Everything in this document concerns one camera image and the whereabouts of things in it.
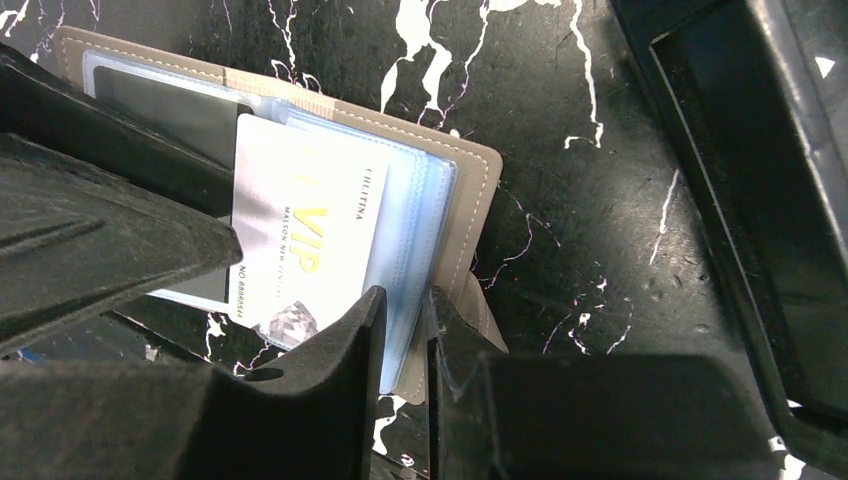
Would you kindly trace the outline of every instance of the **wallet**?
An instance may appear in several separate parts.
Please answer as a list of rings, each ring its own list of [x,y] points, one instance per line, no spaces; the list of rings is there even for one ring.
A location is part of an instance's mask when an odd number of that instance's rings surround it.
[[[503,166],[496,151],[273,77],[214,65],[93,32],[61,27],[54,36],[54,42],[62,75],[78,88],[85,84],[84,55],[94,51],[220,85],[245,95],[283,99],[316,117],[453,162],[456,166],[455,186],[442,228],[431,283],[445,290],[469,324],[506,351],[479,282],[469,272]],[[400,379],[392,392],[413,404],[422,403],[426,397],[427,332],[422,323],[416,324]]]

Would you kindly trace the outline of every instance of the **white card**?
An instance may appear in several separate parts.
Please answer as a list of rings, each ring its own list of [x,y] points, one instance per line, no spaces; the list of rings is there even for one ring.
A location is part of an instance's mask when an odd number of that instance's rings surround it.
[[[293,348],[363,290],[388,164],[373,146],[251,115],[238,121],[230,317]]]

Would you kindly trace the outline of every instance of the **white stitching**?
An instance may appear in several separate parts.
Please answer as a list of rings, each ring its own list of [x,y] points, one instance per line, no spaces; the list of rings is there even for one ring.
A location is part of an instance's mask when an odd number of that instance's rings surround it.
[[[176,64],[173,64],[173,63],[167,63],[167,62],[163,62],[163,61],[160,61],[160,60],[155,60],[155,59],[152,59],[152,58],[145,57],[143,55],[138,55],[138,54],[126,52],[126,51],[123,51],[123,50],[118,50],[118,49],[106,47],[106,46],[103,46],[103,45],[98,45],[98,44],[95,44],[95,43],[86,42],[84,40],[78,40],[78,39],[72,38],[72,37],[64,37],[64,38],[62,38],[62,55],[63,55],[64,61],[65,61],[65,72],[68,76],[70,76],[70,74],[71,74],[71,67],[70,67],[70,62],[68,61],[68,52],[67,52],[67,49],[66,49],[66,46],[65,46],[66,40],[81,43],[81,44],[87,45],[89,47],[100,48],[100,49],[103,49],[103,50],[106,50],[106,51],[109,51],[109,52],[113,52],[113,53],[121,53],[123,55],[129,55],[130,57],[133,57],[133,58],[139,58],[139,59],[142,59],[142,60],[146,60],[148,62],[153,62],[153,63],[158,64],[158,65],[164,65],[164,66],[167,66],[167,67],[176,68],[178,70],[183,70],[183,71],[195,73],[195,74],[203,76],[203,77],[210,77],[210,78],[214,78],[216,80],[223,80],[224,79],[224,77],[221,76],[221,75],[215,75],[215,74],[211,74],[211,73],[201,72],[199,70],[184,67],[182,65],[176,65]],[[378,125],[380,127],[387,128],[387,129],[392,130],[394,132],[402,133],[404,135],[414,137],[414,138],[417,138],[419,140],[423,140],[425,142],[434,143],[436,145],[441,145],[443,147],[450,148],[452,150],[463,153],[465,155],[471,155],[472,157],[483,162],[483,165],[485,165],[486,170],[485,170],[485,173],[484,173],[484,176],[483,176],[483,186],[480,188],[480,192],[477,193],[477,201],[474,204],[474,211],[471,213],[471,221],[468,224],[468,229],[465,231],[465,239],[462,241],[462,249],[459,252],[459,259],[456,262],[456,268],[453,271],[453,276],[451,277],[451,283],[448,286],[448,295],[450,295],[451,293],[453,293],[453,287],[454,287],[454,284],[456,283],[456,276],[457,276],[457,274],[459,274],[459,266],[462,265],[462,260],[463,260],[463,258],[465,258],[465,252],[468,249],[468,239],[471,238],[471,229],[474,228],[475,223],[477,223],[477,213],[480,211],[480,202],[483,199],[483,192],[486,191],[486,186],[488,186],[488,184],[489,184],[489,162],[488,162],[488,160],[481,157],[480,155],[477,155],[476,153],[472,153],[472,152],[463,150],[459,147],[455,147],[453,145],[449,145],[447,143],[440,142],[438,140],[433,140],[431,138],[423,137],[421,135],[417,135],[417,134],[414,134],[412,132],[408,132],[408,131],[406,131],[402,128],[393,127],[393,126],[387,125],[385,123],[376,122],[374,120],[371,120],[371,119],[362,117],[360,115],[356,115],[354,113],[343,110],[339,107],[334,107],[333,110],[336,111],[336,112],[339,112],[343,115],[347,115],[349,117],[353,117],[357,120],[363,121],[365,123]],[[424,376],[425,375],[421,375],[421,378],[418,381],[418,387],[416,388],[415,394],[414,394],[415,396],[418,396],[418,394],[421,393],[421,386],[424,384]],[[402,391],[401,393],[409,395],[409,392],[407,392],[405,390]]]

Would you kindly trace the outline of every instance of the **white triangle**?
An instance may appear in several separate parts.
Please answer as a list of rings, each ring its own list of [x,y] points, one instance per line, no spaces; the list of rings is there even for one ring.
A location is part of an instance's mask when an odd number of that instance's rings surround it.
[[[819,71],[822,72],[822,78],[825,78],[831,69],[833,69],[833,66],[836,65],[836,62],[829,58],[816,57],[816,64],[819,66]]]

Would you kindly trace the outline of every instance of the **black marble surface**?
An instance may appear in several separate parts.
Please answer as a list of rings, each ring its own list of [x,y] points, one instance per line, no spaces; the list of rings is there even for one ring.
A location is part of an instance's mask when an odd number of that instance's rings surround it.
[[[607,2],[0,0],[0,41],[54,72],[50,38],[60,24],[276,75],[495,148],[504,172],[474,272],[511,351],[709,355],[766,422],[685,179]],[[192,317],[163,342],[194,345],[235,373],[236,362],[247,369],[276,355],[212,320]],[[79,328],[132,325],[94,319]],[[150,343],[96,335],[102,345],[87,351],[138,357]],[[25,353],[62,358],[47,354],[64,342],[56,338]],[[382,443],[390,461],[426,474],[426,408],[387,396],[378,416],[375,449]],[[824,478],[792,457],[785,463],[786,478]]]

